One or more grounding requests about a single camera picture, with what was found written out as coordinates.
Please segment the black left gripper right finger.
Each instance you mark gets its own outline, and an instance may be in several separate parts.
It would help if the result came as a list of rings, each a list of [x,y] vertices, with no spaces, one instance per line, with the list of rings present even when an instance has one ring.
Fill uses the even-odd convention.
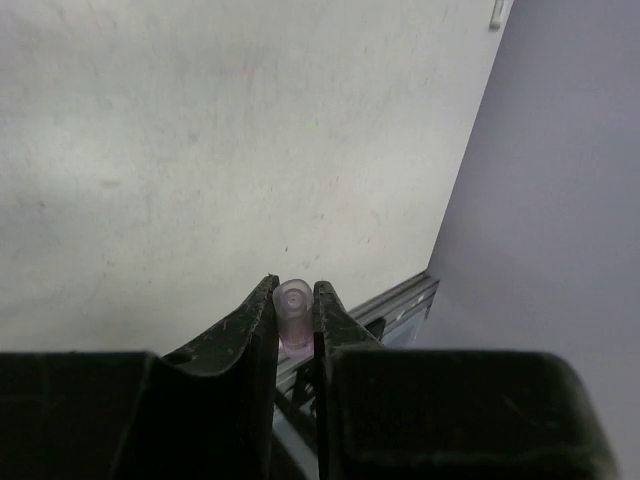
[[[314,389],[316,393],[317,460],[320,479],[331,479],[331,447],[337,445],[331,432],[337,405],[331,399],[334,359],[344,349],[378,349],[382,343],[346,310],[329,281],[314,284],[312,321],[314,327]]]

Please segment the white marker green end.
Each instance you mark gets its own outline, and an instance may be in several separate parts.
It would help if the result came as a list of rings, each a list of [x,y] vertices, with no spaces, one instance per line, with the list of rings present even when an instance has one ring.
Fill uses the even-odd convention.
[[[499,31],[504,23],[505,12],[507,11],[506,0],[495,0],[492,10],[492,14],[489,22],[489,29],[491,31]]]

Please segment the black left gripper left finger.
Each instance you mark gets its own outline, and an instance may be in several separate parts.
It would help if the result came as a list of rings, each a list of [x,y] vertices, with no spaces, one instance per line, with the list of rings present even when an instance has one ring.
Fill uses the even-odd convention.
[[[149,360],[115,478],[268,478],[278,284],[265,276],[230,314]]]

